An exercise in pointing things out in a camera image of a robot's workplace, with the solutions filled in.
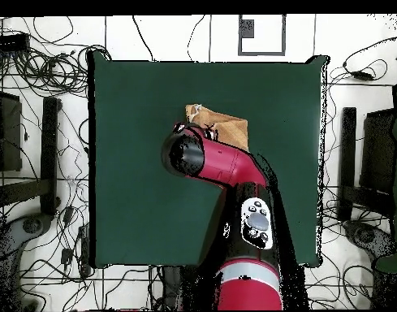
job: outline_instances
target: black stand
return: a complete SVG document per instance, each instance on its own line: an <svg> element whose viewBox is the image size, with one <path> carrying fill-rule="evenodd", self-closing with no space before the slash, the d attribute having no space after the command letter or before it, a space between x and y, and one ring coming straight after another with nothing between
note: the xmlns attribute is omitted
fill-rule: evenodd
<svg viewBox="0 0 397 312"><path fill-rule="evenodd" d="M0 310L35 310L31 301L23 307L20 295L19 265L25 245L45 234L59 205L57 193L57 123L61 101L46 97L43 101L41 134L41 179L0 187L0 207L40 197L41 213L16 219L0 226Z"/></svg>
<svg viewBox="0 0 397 312"><path fill-rule="evenodd" d="M336 209L336 218L339 221L351 220L353 203L390 219L394 216L392 172L395 149L390 135L394 121L392 112L385 110L367 115L361 186L355 187L356 108L343 109Z"/></svg>

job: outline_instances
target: circular button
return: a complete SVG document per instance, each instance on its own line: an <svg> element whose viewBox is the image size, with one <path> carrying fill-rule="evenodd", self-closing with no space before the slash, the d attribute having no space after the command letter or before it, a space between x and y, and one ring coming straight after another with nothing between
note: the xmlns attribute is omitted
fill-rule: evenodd
<svg viewBox="0 0 397 312"><path fill-rule="evenodd" d="M250 228L258 231L269 230L269 220L260 213L252 213L247 219L247 224Z"/></svg>
<svg viewBox="0 0 397 312"><path fill-rule="evenodd" d="M253 229L248 230L248 234L249 234L252 238L257 237L257 231L256 231L256 230L253 230Z"/></svg>
<svg viewBox="0 0 397 312"><path fill-rule="evenodd" d="M260 237L264 241L267 241L269 239L269 237L264 232L262 234L260 234Z"/></svg>

